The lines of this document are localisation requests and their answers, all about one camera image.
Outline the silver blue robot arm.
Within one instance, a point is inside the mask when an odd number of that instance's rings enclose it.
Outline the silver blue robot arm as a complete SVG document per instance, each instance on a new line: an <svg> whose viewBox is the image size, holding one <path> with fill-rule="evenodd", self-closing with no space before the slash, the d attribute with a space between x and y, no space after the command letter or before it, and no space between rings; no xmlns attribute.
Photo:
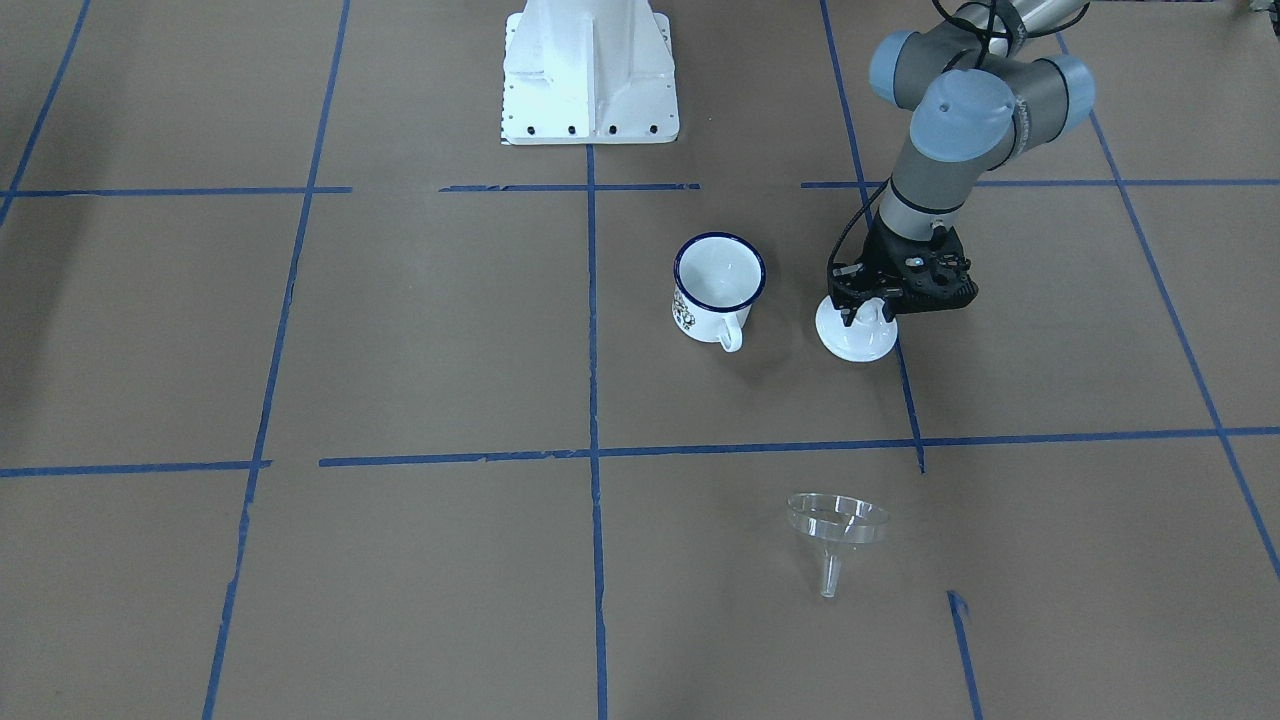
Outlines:
<svg viewBox="0 0 1280 720"><path fill-rule="evenodd" d="M1024 45L1078 23L1085 1L965 1L927 32L876 50L876 94L910 111L890 177L856 211L859 256L828 260L819 319L891 323L961 309L978 295L956 219L987 172L1080 124L1096 100L1089 68L1070 55L1018 59Z"/></svg>

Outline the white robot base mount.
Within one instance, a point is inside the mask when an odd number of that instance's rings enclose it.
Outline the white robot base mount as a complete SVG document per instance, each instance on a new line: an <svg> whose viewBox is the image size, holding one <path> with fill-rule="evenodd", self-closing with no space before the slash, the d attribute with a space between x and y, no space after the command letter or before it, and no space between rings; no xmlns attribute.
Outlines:
<svg viewBox="0 0 1280 720"><path fill-rule="evenodd" d="M503 143L678 138L672 28L648 1L527 1L506 18L503 73Z"/></svg>

